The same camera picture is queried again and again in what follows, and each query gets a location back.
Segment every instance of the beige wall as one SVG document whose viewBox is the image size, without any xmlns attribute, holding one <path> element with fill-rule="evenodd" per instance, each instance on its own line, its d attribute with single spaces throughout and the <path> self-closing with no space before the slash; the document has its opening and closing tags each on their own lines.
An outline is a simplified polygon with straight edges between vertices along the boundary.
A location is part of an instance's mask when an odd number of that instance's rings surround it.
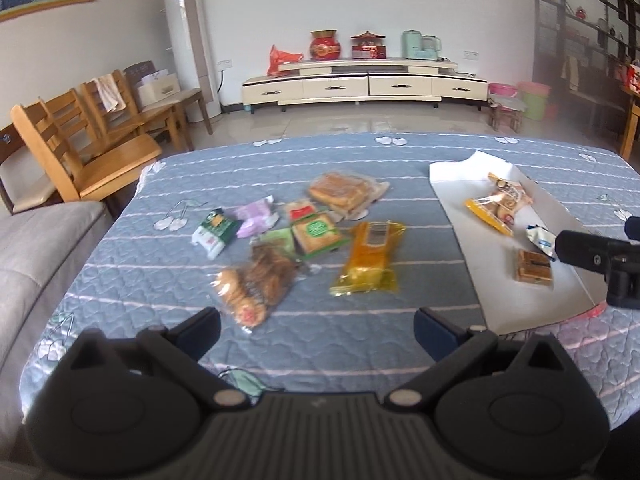
<svg viewBox="0 0 640 480">
<path fill-rule="evenodd" d="M 308 56 L 310 30 L 336 28 L 343 55 L 351 36 L 369 29 L 386 35 L 389 56 L 400 55 L 409 28 L 442 39 L 442 55 L 491 81 L 528 80 L 533 69 L 535 0 L 203 0 L 215 61 L 231 59 L 220 92 L 223 104 L 241 101 L 241 84 L 264 75 L 272 44 Z M 465 50 L 479 61 L 463 59 Z"/>
<path fill-rule="evenodd" d="M 54 97 L 116 68 L 147 59 L 171 68 L 163 8 L 163 0 L 95 0 L 1 22 L 0 125 L 10 122 L 17 103 Z M 18 153 L 2 166 L 10 194 L 41 174 L 29 154 Z"/>
</svg>

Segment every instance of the white standing air conditioner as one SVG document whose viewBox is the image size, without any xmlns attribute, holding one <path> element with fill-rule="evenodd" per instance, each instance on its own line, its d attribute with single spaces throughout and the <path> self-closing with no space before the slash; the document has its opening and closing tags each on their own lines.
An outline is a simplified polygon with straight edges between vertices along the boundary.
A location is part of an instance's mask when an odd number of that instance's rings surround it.
<svg viewBox="0 0 640 480">
<path fill-rule="evenodd" d="M 201 88 L 209 117 L 215 117 L 221 112 L 220 100 L 202 0 L 164 0 L 164 4 L 180 87 L 183 90 Z M 197 107 L 190 108 L 189 120 L 201 121 Z"/>
</svg>

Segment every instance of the white cardboard box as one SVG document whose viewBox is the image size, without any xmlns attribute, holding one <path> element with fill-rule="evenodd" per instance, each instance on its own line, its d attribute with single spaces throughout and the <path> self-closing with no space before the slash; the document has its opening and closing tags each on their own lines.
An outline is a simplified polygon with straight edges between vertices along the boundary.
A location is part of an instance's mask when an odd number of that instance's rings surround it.
<svg viewBox="0 0 640 480">
<path fill-rule="evenodd" d="M 495 192 L 487 178 L 489 172 L 521 183 L 534 201 L 517 213 L 513 238 L 499 233 L 465 206 L 469 198 Z M 557 323 L 583 314 L 606 298 L 607 286 L 600 274 L 560 261 L 551 263 L 553 286 L 515 280 L 517 249 L 535 250 L 527 239 L 527 226 L 542 225 L 556 235 L 562 230 L 586 231 L 558 200 L 516 166 L 475 152 L 462 162 L 431 164 L 430 180 L 465 255 L 489 330 L 503 335 Z"/>
<path fill-rule="evenodd" d="M 140 107 L 144 108 L 150 104 L 157 103 L 171 95 L 180 91 L 180 83 L 175 74 L 161 76 L 155 81 L 140 85 L 138 87 L 138 97 L 140 98 Z"/>
</svg>

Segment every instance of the sofa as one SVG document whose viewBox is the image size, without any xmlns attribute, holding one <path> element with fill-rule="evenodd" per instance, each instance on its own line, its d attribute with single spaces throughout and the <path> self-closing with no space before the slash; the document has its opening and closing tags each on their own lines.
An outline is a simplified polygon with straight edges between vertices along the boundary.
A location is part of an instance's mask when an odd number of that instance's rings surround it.
<svg viewBox="0 0 640 480">
<path fill-rule="evenodd" d="M 101 202 L 0 219 L 0 460 L 22 421 L 20 374 L 44 327 L 113 223 Z"/>
</svg>

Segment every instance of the vase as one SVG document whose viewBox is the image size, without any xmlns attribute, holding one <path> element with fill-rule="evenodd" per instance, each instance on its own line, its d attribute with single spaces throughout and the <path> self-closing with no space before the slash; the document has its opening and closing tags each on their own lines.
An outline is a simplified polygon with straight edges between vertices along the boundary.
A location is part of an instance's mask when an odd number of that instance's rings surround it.
<svg viewBox="0 0 640 480">
<path fill-rule="evenodd" d="M 314 30 L 314 40 L 309 51 L 314 61 L 329 61 L 340 57 L 340 43 L 335 39 L 335 30 Z"/>
</svg>

